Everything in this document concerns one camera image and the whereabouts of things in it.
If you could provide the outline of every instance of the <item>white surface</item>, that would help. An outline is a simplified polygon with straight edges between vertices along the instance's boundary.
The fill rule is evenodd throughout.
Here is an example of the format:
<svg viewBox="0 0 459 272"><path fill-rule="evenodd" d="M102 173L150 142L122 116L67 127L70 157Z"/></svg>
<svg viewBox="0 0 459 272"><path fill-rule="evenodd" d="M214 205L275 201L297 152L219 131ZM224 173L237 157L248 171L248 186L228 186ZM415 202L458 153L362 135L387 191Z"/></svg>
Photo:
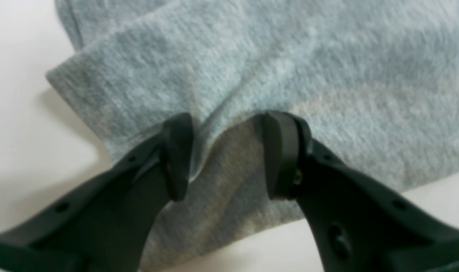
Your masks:
<svg viewBox="0 0 459 272"><path fill-rule="evenodd" d="M102 143L45 72L73 50L54 0L0 0L0 231L109 167ZM459 227L459 173L405 194ZM167 272L321 271L305 221L234 243Z"/></svg>

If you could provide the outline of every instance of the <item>cotton cloth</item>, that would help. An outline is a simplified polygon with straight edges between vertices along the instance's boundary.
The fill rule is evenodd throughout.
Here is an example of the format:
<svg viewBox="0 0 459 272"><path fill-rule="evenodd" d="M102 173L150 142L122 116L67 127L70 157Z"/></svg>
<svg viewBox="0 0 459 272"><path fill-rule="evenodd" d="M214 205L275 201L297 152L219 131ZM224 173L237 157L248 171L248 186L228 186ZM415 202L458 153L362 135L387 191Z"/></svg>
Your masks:
<svg viewBox="0 0 459 272"><path fill-rule="evenodd" d="M56 3L75 54L47 79L112 162L193 117L188 195L157 218L143 272L303 218L266 195L266 110L400 192L459 171L459 0Z"/></svg>

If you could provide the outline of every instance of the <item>mounting hole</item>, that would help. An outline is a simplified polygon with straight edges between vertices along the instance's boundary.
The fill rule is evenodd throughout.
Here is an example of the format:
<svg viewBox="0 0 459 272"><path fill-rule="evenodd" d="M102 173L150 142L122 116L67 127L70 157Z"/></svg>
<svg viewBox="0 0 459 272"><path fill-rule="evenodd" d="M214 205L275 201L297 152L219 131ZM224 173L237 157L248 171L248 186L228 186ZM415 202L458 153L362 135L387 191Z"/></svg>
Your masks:
<svg viewBox="0 0 459 272"><path fill-rule="evenodd" d="M64 202L55 208L55 212L57 213L65 212L66 210L69 209L69 207L70 207L69 203Z"/></svg>
<svg viewBox="0 0 459 272"><path fill-rule="evenodd" d="M350 243L342 227L331 226L328 229L328 240L336 255L343 259L350 257Z"/></svg>
<svg viewBox="0 0 459 272"><path fill-rule="evenodd" d="M394 200L392 201L392 205L398 210L407 210L407 205L405 205L402 201L400 200Z"/></svg>

